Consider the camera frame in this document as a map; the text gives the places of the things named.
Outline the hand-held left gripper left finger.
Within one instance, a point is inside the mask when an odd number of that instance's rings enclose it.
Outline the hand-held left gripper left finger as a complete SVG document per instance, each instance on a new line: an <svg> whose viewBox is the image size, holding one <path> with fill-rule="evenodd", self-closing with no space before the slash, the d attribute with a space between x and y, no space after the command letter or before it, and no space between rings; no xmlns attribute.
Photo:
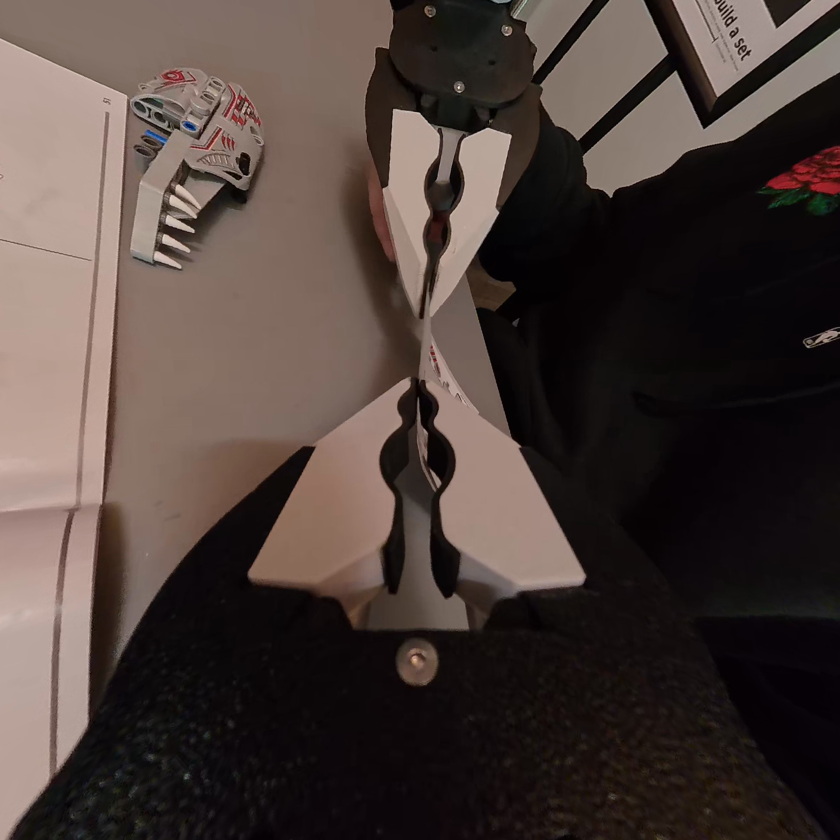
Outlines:
<svg viewBox="0 0 840 840"><path fill-rule="evenodd" d="M398 591L417 381L408 377L322 437L248 571L256 585L320 597Z"/></svg>

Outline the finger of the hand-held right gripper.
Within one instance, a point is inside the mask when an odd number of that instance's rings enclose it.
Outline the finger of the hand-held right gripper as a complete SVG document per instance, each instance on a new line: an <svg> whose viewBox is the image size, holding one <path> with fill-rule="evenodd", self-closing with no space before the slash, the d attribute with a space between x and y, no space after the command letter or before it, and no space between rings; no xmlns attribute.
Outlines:
<svg viewBox="0 0 840 840"><path fill-rule="evenodd" d="M438 162L439 152L440 135L422 114L393 110L384 210L402 287L419 319L423 316L429 265L426 232L432 216L427 177Z"/></svg>
<svg viewBox="0 0 840 840"><path fill-rule="evenodd" d="M461 190L448 213L446 245L437 262L430 312L435 315L458 285L498 216L497 199L511 136L483 129L458 149Z"/></svg>

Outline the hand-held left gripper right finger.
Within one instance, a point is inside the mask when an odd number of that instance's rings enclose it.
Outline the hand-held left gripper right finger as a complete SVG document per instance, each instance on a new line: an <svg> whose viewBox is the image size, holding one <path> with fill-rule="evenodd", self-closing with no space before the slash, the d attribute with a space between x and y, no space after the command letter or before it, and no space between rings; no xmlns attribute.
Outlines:
<svg viewBox="0 0 840 840"><path fill-rule="evenodd" d="M419 382L417 447L434 488L429 552L443 597L488 617L522 593L583 585L581 563L509 436L441 386Z"/></svg>

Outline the toy sticker sheet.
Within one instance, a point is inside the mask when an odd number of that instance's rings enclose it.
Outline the toy sticker sheet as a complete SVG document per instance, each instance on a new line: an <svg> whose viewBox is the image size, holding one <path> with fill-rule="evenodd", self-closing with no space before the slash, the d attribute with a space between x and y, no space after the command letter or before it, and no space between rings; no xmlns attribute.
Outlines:
<svg viewBox="0 0 840 840"><path fill-rule="evenodd" d="M463 404L474 413L479 413L478 408L470 401L467 394L457 383L455 376L449 368L445 357L439 349L432 331L431 306L428 304L423 315L422 348L421 360L419 363L418 380L435 382L448 394L453 396L459 403ZM441 479L432 470L428 463L428 432L423 425L421 404L417 403L416 409L416 448L423 474L433 490L440 488Z"/></svg>

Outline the grey toy brick jaw assembly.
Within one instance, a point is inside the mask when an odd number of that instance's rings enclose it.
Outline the grey toy brick jaw assembly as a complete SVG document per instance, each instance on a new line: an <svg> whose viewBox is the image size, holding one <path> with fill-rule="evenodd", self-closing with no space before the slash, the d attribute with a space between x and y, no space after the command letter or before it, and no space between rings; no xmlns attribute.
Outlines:
<svg viewBox="0 0 840 840"><path fill-rule="evenodd" d="M132 113L147 124L133 147L144 165L130 253L181 270L202 211L222 192L245 200L266 142L254 100L237 82L175 66L139 84Z"/></svg>

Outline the person's right forearm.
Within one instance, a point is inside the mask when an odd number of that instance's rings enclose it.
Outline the person's right forearm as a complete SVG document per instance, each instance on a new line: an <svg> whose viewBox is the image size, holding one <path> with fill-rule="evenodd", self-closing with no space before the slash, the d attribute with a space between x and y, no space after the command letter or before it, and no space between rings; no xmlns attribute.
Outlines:
<svg viewBox="0 0 840 840"><path fill-rule="evenodd" d="M578 140L539 112L537 146L479 249L482 269L513 285L518 303L561 294L606 224L610 197L587 181Z"/></svg>

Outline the grey desk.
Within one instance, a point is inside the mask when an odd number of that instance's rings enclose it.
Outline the grey desk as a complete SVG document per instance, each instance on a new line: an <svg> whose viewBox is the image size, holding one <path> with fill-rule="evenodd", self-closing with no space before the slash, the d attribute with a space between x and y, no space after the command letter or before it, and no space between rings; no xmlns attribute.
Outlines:
<svg viewBox="0 0 840 840"><path fill-rule="evenodd" d="M388 2L2 2L2 37L126 95L195 67L241 84L266 136L246 203L218 196L182 270L130 256L127 125L91 702L196 541L301 445L417 371L371 223L364 94Z"/></svg>

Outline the person's right hand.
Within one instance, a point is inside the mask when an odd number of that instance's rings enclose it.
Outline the person's right hand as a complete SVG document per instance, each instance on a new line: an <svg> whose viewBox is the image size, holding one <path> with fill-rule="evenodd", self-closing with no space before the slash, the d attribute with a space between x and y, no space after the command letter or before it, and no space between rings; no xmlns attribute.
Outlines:
<svg viewBox="0 0 840 840"><path fill-rule="evenodd" d="M385 213L383 187L380 183L373 160L368 160L368 164L366 166L366 181L371 220L374 226L375 234L380 242L385 257L389 260L389 262L395 264L396 253Z"/></svg>

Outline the person's black sweatshirt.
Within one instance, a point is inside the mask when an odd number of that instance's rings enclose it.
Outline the person's black sweatshirt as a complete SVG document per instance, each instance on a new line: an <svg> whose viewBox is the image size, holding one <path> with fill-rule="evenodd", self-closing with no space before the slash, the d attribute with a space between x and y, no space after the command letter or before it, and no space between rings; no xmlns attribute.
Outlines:
<svg viewBox="0 0 840 840"><path fill-rule="evenodd" d="M839 79L608 195L549 301L479 312L507 423L685 604L838 838Z"/></svg>

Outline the white instruction booklet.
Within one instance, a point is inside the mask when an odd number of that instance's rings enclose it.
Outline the white instruction booklet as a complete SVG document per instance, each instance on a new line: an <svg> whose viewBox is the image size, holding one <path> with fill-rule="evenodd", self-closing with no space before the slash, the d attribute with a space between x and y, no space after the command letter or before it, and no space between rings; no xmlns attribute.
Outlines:
<svg viewBox="0 0 840 840"><path fill-rule="evenodd" d="M127 98L2 41L2 816L88 724Z"/></svg>

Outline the black metal frame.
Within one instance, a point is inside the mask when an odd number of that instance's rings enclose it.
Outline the black metal frame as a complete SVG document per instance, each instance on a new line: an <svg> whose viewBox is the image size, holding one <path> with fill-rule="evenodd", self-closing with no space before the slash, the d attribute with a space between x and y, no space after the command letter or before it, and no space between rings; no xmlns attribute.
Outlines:
<svg viewBox="0 0 840 840"><path fill-rule="evenodd" d="M542 104L578 139L626 97L674 72L648 2L540 2L528 33Z"/></svg>

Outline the white sign black frame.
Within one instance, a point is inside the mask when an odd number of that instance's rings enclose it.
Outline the white sign black frame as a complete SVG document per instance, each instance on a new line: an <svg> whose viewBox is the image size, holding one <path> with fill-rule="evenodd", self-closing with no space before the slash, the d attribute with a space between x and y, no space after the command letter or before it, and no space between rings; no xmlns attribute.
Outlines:
<svg viewBox="0 0 840 840"><path fill-rule="evenodd" d="M838 1L646 1L703 128L837 32Z"/></svg>

